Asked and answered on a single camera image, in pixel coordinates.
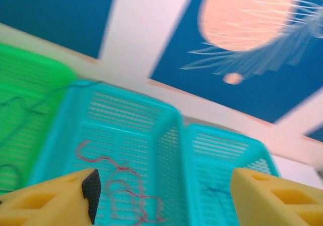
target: red thread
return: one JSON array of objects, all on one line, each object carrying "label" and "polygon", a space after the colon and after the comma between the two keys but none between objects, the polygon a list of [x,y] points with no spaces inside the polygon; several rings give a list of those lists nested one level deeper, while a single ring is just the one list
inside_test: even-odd
[{"label": "red thread", "polygon": [[[106,187],[109,189],[110,186],[113,184],[113,183],[121,183],[123,184],[126,188],[128,189],[118,189],[118,190],[115,190],[116,191],[124,191],[124,192],[127,192],[129,193],[131,196],[132,196],[132,199],[133,197],[137,197],[139,198],[139,209],[142,213],[142,216],[140,215],[140,213],[136,210],[136,205],[135,205],[135,200],[132,200],[132,204],[133,204],[133,208],[134,208],[134,212],[135,214],[137,215],[138,217],[138,222],[136,222],[134,224],[134,226],[140,226],[143,222],[147,222],[147,223],[159,223],[159,222],[164,222],[165,219],[161,218],[158,216],[159,213],[162,212],[163,210],[163,201],[159,198],[159,197],[154,197],[154,196],[148,196],[148,195],[145,195],[144,193],[144,186],[143,186],[143,182],[142,182],[142,178],[141,178],[141,175],[137,172],[135,172],[134,170],[130,169],[130,168],[127,168],[127,167],[121,167],[118,165],[118,163],[116,163],[113,159],[109,158],[109,157],[100,157],[100,158],[97,158],[97,159],[88,159],[88,158],[85,158],[82,154],[81,154],[81,149],[83,147],[85,147],[89,142],[91,142],[90,140],[85,140],[83,141],[81,144],[79,144],[79,146],[76,148],[76,154],[77,156],[86,161],[86,162],[90,162],[90,163],[94,163],[94,162],[99,162],[101,160],[108,160],[111,164],[113,164],[113,166],[116,168],[116,171],[114,171],[108,178],[108,183],[106,185]],[[138,185],[139,185],[139,192],[140,194],[136,194],[133,192],[131,186],[129,184],[127,184],[126,182],[124,181],[121,181],[121,180],[110,180],[111,177],[114,177],[116,174],[120,173],[120,172],[130,172],[132,173],[133,175],[135,175],[137,178],[138,178]],[[157,214],[157,220],[149,220],[148,219],[148,214],[146,212],[146,210],[144,209],[144,204],[145,204],[145,199],[156,199],[157,200],[157,211],[156,211],[156,214]],[[115,205],[114,203],[114,200],[113,200],[113,196],[111,195],[111,201],[112,201],[112,204]],[[117,218],[116,216],[116,212],[114,211],[113,212],[113,217]]]}]

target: blue string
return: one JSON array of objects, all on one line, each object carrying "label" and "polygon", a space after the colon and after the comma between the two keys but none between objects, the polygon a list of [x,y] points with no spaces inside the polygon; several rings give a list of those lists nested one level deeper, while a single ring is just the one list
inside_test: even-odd
[{"label": "blue string", "polygon": [[205,185],[205,186],[207,187],[208,190],[210,190],[211,192],[213,192],[214,195],[216,196],[216,198],[217,198],[217,200],[219,202],[219,205],[221,207],[221,210],[222,210],[222,212],[223,212],[223,214],[224,214],[224,216],[226,218],[226,221],[227,221],[228,225],[231,226],[231,222],[230,222],[229,217],[228,217],[228,215],[226,213],[226,209],[224,208],[224,205],[223,205],[223,202],[221,200],[221,197],[218,195],[218,193],[222,193],[222,194],[228,195],[228,196],[230,196],[230,198],[232,198],[231,197],[231,193],[230,192],[223,191],[223,190],[220,190],[220,189],[217,189],[217,188],[213,188],[213,187],[210,187],[210,186],[207,186],[207,185]]},{"label": "blue string", "polygon": [[25,116],[22,119],[22,122],[10,133],[8,133],[1,141],[0,141],[0,148],[2,148],[6,143],[8,143],[17,133],[19,133],[25,126],[28,125],[28,120],[30,119],[30,115],[31,114],[38,114],[38,115],[45,115],[45,113],[39,112],[36,109],[42,105],[44,105],[55,93],[68,89],[68,88],[86,88],[86,87],[90,87],[93,85],[96,85],[98,83],[102,83],[102,81],[95,81],[95,82],[91,82],[89,84],[86,85],[68,85],[68,86],[64,86],[64,87],[60,87],[57,89],[54,89],[52,91],[50,91],[43,99],[39,100],[38,102],[34,103],[33,105],[31,105],[30,107],[27,106],[25,98],[23,97],[19,97],[19,96],[15,96],[12,97],[10,99],[8,99],[7,101],[0,103],[0,111],[2,108],[11,105],[14,101],[19,101],[19,105],[20,107],[25,111]]},{"label": "blue string", "polygon": [[[93,81],[90,82],[89,84],[86,85],[68,85],[68,86],[64,86],[64,87],[60,87],[57,89],[54,89],[52,91],[50,91],[46,96],[44,96],[41,100],[37,101],[36,103],[34,103],[33,105],[31,105],[30,107],[27,106],[26,100],[23,97],[20,96],[14,96],[11,97],[10,99],[8,99],[5,102],[0,103],[0,114],[1,114],[1,110],[6,107],[6,106],[10,106],[11,104],[13,104],[14,102],[18,102],[20,107],[22,108],[22,110],[25,111],[25,115],[21,121],[21,123],[10,133],[8,133],[1,141],[0,141],[0,149],[2,147],[5,146],[6,143],[8,143],[12,138],[14,138],[24,127],[26,127],[29,123],[29,119],[30,119],[30,115],[31,114],[38,114],[41,116],[46,115],[46,113],[37,111],[36,109],[39,108],[40,106],[44,105],[55,93],[68,89],[68,88],[87,88],[90,86],[94,86],[96,84],[102,83],[102,81]],[[18,182],[17,182],[17,188],[15,188],[14,190],[19,189],[22,185],[22,173],[20,171],[20,169],[13,164],[2,164],[0,165],[0,169],[3,167],[11,167],[17,174],[18,177]],[[0,190],[0,192],[4,192],[4,193],[8,193],[11,192],[9,190]]]}]

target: orange circle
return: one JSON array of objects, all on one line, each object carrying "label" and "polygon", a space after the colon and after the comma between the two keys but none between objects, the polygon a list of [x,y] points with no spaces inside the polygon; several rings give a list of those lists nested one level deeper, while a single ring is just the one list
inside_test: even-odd
[{"label": "orange circle", "polygon": [[243,81],[243,76],[238,73],[228,73],[223,77],[225,83],[238,85]]},{"label": "orange circle", "polygon": [[220,48],[256,49],[281,35],[294,4],[294,0],[203,0],[199,29]]}]

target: turquoise plastic basket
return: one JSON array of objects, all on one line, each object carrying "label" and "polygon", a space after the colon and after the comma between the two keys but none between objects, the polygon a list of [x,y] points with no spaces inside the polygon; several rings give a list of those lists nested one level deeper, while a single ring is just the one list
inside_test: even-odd
[{"label": "turquoise plastic basket", "polygon": [[183,147],[193,225],[239,225],[230,193],[234,168],[278,176],[265,146],[247,136],[208,126],[190,125]]},{"label": "turquoise plastic basket", "polygon": [[[178,111],[156,99],[113,86],[84,80],[74,85],[87,87],[68,90],[29,185],[89,167],[98,168],[103,193],[95,225],[134,225],[138,217],[127,193],[113,194],[118,219],[112,217],[111,199],[104,194],[106,180],[115,171],[112,164],[107,160],[89,163],[76,156],[77,146],[90,140],[82,150],[83,156],[92,159],[108,156],[140,173],[145,193],[164,202],[167,221],[163,224],[187,226],[182,120]],[[137,178],[130,173],[118,174],[114,179],[127,182],[139,193]],[[154,219],[157,202],[149,199],[146,203],[145,209]]]}]

